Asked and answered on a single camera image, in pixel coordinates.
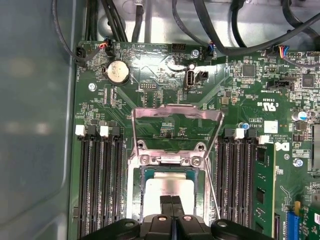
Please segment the barcode label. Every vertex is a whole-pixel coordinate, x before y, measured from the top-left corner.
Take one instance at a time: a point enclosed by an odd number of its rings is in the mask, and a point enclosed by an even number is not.
[[[314,222],[316,224],[319,224],[320,225],[320,215],[319,214],[314,214]]]

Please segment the black cable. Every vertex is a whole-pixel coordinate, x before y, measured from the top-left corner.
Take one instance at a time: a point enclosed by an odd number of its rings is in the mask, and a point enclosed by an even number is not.
[[[196,37],[192,32],[190,32],[187,27],[185,26],[185,24],[182,22],[178,11],[177,11],[177,3],[178,0],[172,0],[172,14],[173,14],[173,18],[175,20],[175,23],[178,25],[178,27],[182,30],[182,32],[184,32],[186,35],[188,35],[191,39],[193,39],[196,43],[207,47],[208,43],[205,41],[202,41],[201,39],[199,39],[198,37]]]
[[[118,28],[119,31],[119,35],[121,38],[122,42],[128,42],[128,38],[126,35],[126,31],[125,31],[125,27],[122,24],[119,12],[115,6],[115,3],[113,0],[106,0],[107,4],[109,5],[110,11],[111,11],[111,15],[113,16],[114,22]]]
[[[91,32],[91,2],[90,0],[86,0],[86,11],[85,11],[85,25],[84,25],[84,40],[90,40],[90,32]]]
[[[307,68],[307,69],[312,69],[312,68],[316,68],[316,67],[320,67],[320,63],[316,63],[316,64],[301,64],[301,63],[297,63],[295,61],[290,60],[288,57],[284,57],[283,60],[285,60],[286,62],[295,65],[296,67],[299,68]]]
[[[97,34],[98,34],[98,0],[92,0],[92,7],[91,7],[91,29],[90,29],[90,36],[91,41],[97,41]]]
[[[238,12],[239,9],[235,9],[231,12],[231,28],[234,39],[240,48],[246,48],[244,41],[242,40],[238,29]]]
[[[291,0],[282,0],[282,12],[286,19],[286,21],[294,28],[299,27],[301,24],[303,24],[302,21],[300,21],[294,13],[290,9]],[[311,27],[307,27],[302,31],[303,33],[307,34],[314,42],[314,45],[317,49],[320,49],[320,35],[313,30]]]
[[[135,10],[135,25],[134,25],[132,39],[131,39],[131,42],[133,43],[137,43],[139,40],[143,18],[144,18],[144,7],[141,5],[137,5]]]
[[[302,25],[296,27],[292,31],[290,31],[282,36],[279,36],[273,40],[264,42],[264,43],[256,45],[256,46],[251,46],[251,47],[246,47],[246,48],[242,47],[239,49],[229,49],[229,48],[225,48],[225,46],[220,41],[219,36],[218,36],[217,32],[215,31],[215,28],[212,25],[212,22],[211,22],[211,19],[208,14],[208,10],[206,8],[204,1],[203,0],[193,0],[193,4],[194,4],[195,10],[197,12],[197,15],[199,17],[199,20],[201,22],[201,25],[203,26],[203,29],[205,30],[205,32],[207,33],[207,35],[209,36],[211,41],[215,44],[216,48],[222,54],[227,55],[227,56],[237,56],[237,55],[250,54],[250,53],[253,53],[253,52],[256,52],[259,50],[270,48],[274,45],[279,45],[279,44],[291,39],[292,37],[294,37],[295,35],[297,35],[301,31],[303,31],[304,29],[308,28],[309,26],[311,26],[312,24],[314,24],[320,20],[320,13],[318,13],[317,15],[310,18],[308,21],[306,21]]]
[[[64,50],[71,56],[73,57],[75,60],[77,60],[78,62],[86,62],[89,61],[91,59],[93,59],[95,57],[95,55],[97,55],[97,53],[100,51],[100,48],[96,48],[94,49],[88,56],[86,57],[79,57],[76,54],[74,54],[70,48],[68,47],[66,40],[61,32],[61,28],[59,25],[59,21],[58,21],[58,13],[57,13],[57,0],[52,0],[52,5],[51,5],[51,11],[52,11],[52,16],[53,16],[53,24],[54,24],[54,28],[55,31],[59,37],[60,42],[62,43],[62,46],[64,48]]]
[[[112,33],[113,33],[113,37],[117,42],[121,42],[121,38],[120,35],[118,33],[118,29],[115,23],[114,18],[112,17],[111,11],[109,9],[109,5],[107,3],[107,0],[101,0],[102,6],[104,8],[105,11],[105,15],[106,18],[108,19],[109,25],[111,27]]]

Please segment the ram slot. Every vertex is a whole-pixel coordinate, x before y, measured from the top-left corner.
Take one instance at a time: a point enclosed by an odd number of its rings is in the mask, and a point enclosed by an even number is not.
[[[89,161],[92,152],[92,144],[88,137],[79,138],[81,141],[80,156],[80,186],[79,186],[79,219],[78,219],[78,239],[87,235],[87,217],[88,217],[88,182],[89,182]]]
[[[123,168],[123,140],[121,136],[114,136],[112,140],[113,163],[113,194],[112,194],[112,222],[121,219],[121,188]]]
[[[243,159],[243,209],[242,225],[250,227],[253,217],[253,204],[252,204],[252,192],[253,192],[253,179],[254,179],[254,163],[256,160],[256,140],[247,139],[244,148]]]
[[[244,195],[244,163],[246,161],[245,158],[245,140],[240,139],[236,140],[235,143],[235,166],[236,166],[236,174],[235,181],[236,181],[236,189],[234,191],[234,202],[233,202],[233,221],[238,224],[243,224],[243,210],[244,210],[244,202],[243,202],[243,195]]]
[[[234,157],[235,157],[235,144],[234,141],[228,143],[228,150],[226,152],[226,159],[225,161],[227,162],[226,169],[224,174],[227,175],[226,177],[226,184],[227,188],[225,190],[226,194],[226,210],[227,210],[227,215],[226,219],[232,220],[233,215],[234,215],[234,210],[232,206],[232,202],[235,196],[235,193],[233,192],[233,189],[235,187],[235,165],[234,165]]]
[[[215,189],[216,189],[216,200],[219,208],[219,213],[223,217],[223,197],[224,197],[224,160],[225,160],[225,151],[226,144],[223,142],[223,139],[219,138],[218,145],[216,148],[216,174],[215,174]]]
[[[98,202],[99,202],[99,182],[100,182],[100,137],[92,140],[92,153],[90,154],[90,230],[92,233],[97,229]]]
[[[111,151],[112,143],[103,139],[102,167],[101,167],[101,227],[109,224],[110,193],[111,193]]]

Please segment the motherboard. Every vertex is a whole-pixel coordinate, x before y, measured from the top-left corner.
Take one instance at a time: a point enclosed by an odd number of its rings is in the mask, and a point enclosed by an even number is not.
[[[113,42],[77,66],[74,105],[70,240],[160,214],[166,195],[207,225],[320,239],[319,67],[270,49]]]

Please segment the mounting screw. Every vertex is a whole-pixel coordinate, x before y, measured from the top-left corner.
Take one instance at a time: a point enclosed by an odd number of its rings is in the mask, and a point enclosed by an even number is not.
[[[167,217],[166,216],[160,216],[158,217],[159,221],[165,221],[167,220]]]
[[[183,220],[185,220],[185,221],[191,221],[191,219],[192,219],[192,217],[190,217],[190,216],[184,216],[183,217]]]
[[[148,155],[142,155],[142,156],[140,157],[140,163],[141,163],[141,164],[147,165],[147,164],[149,164],[149,162],[150,162],[150,158],[149,158]]]
[[[127,222],[125,224],[126,227],[132,227],[133,225],[135,225],[133,222]]]
[[[88,89],[91,91],[91,92],[94,92],[95,90],[97,90],[97,85],[95,83],[89,83],[88,85]]]
[[[199,167],[201,164],[201,159],[199,157],[193,157],[191,159],[191,165],[195,167]]]
[[[191,51],[191,57],[193,57],[193,58],[198,58],[200,56],[200,52],[199,52],[199,50],[198,49],[193,49],[192,51]]]
[[[225,228],[227,226],[227,224],[224,221],[218,221],[217,224],[219,227],[222,227],[222,228]]]
[[[300,159],[300,158],[295,158],[293,160],[293,166],[299,168],[299,167],[302,167],[304,164],[304,162]]]

